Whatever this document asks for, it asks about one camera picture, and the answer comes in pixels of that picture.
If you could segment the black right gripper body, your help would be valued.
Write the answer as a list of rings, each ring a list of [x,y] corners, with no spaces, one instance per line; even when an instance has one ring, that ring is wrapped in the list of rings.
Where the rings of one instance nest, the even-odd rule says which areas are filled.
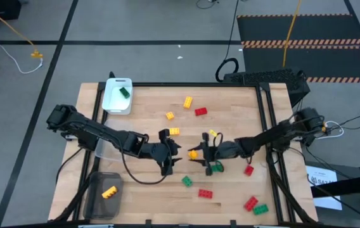
[[[203,165],[205,166],[205,175],[212,175],[211,162],[217,162],[220,159],[225,159],[225,148],[220,147],[223,142],[223,134],[218,133],[213,140],[213,145],[209,146],[209,134],[204,132],[202,134],[202,151],[203,151]]]

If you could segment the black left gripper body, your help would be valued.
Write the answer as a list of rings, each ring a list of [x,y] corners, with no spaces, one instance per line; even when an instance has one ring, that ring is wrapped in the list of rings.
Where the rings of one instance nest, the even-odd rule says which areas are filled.
[[[158,163],[162,176],[172,175],[173,140],[169,129],[161,130],[158,136],[160,142],[147,144],[146,151]]]

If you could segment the long green block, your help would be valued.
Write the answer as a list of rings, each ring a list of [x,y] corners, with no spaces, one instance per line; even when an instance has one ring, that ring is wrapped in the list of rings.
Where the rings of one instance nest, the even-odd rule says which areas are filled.
[[[219,160],[215,161],[211,168],[213,172],[224,172],[224,166]]]

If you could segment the clear plastic bin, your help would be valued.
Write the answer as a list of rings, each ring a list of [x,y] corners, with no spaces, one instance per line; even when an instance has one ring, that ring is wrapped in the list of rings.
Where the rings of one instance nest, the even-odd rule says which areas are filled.
[[[128,120],[118,120],[118,119],[108,119],[105,122],[105,126],[114,129],[114,130],[134,130],[133,124]],[[110,162],[121,162],[122,155],[121,152],[113,146],[112,143],[99,139],[96,149],[95,156],[103,160],[108,160]]]

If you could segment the white plastic bin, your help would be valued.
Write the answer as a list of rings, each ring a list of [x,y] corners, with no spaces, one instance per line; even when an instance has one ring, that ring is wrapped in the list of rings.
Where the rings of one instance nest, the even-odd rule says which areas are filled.
[[[119,89],[126,87],[131,97],[125,99]],[[110,78],[106,81],[102,108],[111,115],[128,115],[131,112],[133,86],[130,78]]]

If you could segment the dark grey plastic bin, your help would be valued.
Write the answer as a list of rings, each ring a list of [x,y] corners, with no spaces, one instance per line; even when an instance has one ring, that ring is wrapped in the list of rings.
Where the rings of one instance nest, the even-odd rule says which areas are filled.
[[[108,199],[102,194],[115,186],[117,192]],[[118,173],[96,172],[90,176],[82,215],[90,220],[111,220],[119,214],[124,182]]]

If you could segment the black beam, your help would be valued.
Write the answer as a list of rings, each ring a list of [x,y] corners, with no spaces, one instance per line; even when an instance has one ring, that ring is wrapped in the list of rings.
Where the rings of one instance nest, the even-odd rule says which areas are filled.
[[[313,198],[360,193],[360,177],[317,186],[313,185],[311,191]]]

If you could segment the dark grey cart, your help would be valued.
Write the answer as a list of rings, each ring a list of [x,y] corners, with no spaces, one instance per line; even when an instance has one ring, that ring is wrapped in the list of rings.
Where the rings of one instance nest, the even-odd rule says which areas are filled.
[[[311,186],[360,177],[360,167],[309,161],[306,169]],[[322,224],[360,228],[360,193],[314,198],[313,202]]]

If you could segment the black hazard-striped floor mat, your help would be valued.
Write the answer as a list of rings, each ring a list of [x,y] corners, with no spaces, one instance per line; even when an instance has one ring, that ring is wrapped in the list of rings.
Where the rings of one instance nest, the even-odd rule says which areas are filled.
[[[351,14],[240,15],[245,68],[303,70],[308,82],[360,83],[360,24]]]

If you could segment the black metal table frame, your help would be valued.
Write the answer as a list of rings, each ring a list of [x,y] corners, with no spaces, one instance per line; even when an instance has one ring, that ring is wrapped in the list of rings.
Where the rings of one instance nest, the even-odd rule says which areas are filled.
[[[193,98],[191,107],[183,107],[186,96]],[[195,109],[206,107],[206,115],[195,115]],[[168,120],[166,113],[173,112]],[[120,120],[128,120],[134,131],[147,133],[152,141],[166,127],[177,127],[176,136],[181,148],[174,173],[160,178],[157,164],[150,160],[130,158],[126,164],[101,160],[99,170],[116,172],[124,181],[119,214],[113,224],[188,224],[274,225],[278,221],[298,221],[281,189],[271,181],[266,162],[266,150],[254,155],[251,176],[244,174],[247,162],[241,158],[224,161],[225,171],[212,176],[205,169],[188,160],[187,150],[199,144],[202,133],[210,129],[222,132],[225,140],[255,136],[273,122],[288,118],[293,110],[286,85],[271,84],[268,91],[257,93],[253,87],[219,83],[167,83],[135,87],[132,110]],[[181,179],[188,176],[191,187]],[[213,198],[199,198],[198,190],[213,192]],[[244,209],[251,196],[258,205],[266,204],[269,211],[254,215]]]

